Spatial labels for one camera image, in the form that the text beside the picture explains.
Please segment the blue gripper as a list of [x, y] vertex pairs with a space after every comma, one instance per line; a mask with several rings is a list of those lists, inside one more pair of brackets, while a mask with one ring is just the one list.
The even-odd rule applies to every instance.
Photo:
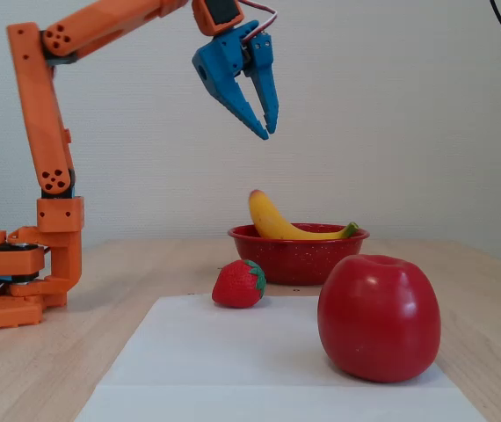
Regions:
[[196, 51], [192, 64], [208, 93], [252, 133], [267, 140], [269, 134], [275, 133], [279, 116], [279, 100], [272, 72], [272, 37], [268, 33], [258, 33], [246, 45], [249, 61], [244, 68], [244, 74], [253, 82], [262, 106], [265, 128], [236, 81], [245, 62], [242, 40], [257, 27], [258, 21], [252, 20], [213, 37]]

